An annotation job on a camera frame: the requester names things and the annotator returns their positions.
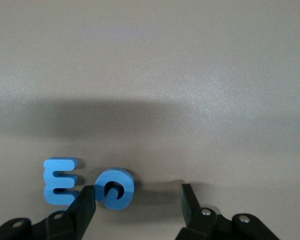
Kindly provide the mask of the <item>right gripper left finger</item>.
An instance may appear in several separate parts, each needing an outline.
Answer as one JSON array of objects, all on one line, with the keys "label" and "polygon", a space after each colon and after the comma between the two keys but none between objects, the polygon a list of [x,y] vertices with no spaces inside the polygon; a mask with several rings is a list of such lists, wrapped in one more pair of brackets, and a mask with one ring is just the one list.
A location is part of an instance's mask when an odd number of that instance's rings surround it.
[{"label": "right gripper left finger", "polygon": [[50,214],[33,224],[13,218],[0,226],[0,240],[81,240],[95,214],[95,188],[85,186],[67,210]]}]

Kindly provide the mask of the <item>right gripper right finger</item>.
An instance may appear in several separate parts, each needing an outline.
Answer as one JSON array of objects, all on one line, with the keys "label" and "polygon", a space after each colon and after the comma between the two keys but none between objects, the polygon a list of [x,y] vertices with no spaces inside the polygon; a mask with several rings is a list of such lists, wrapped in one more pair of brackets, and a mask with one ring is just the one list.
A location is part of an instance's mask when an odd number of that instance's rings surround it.
[{"label": "right gripper right finger", "polygon": [[256,216],[238,213],[231,220],[199,204],[192,186],[181,185],[181,208],[185,227],[177,240],[279,240]]}]

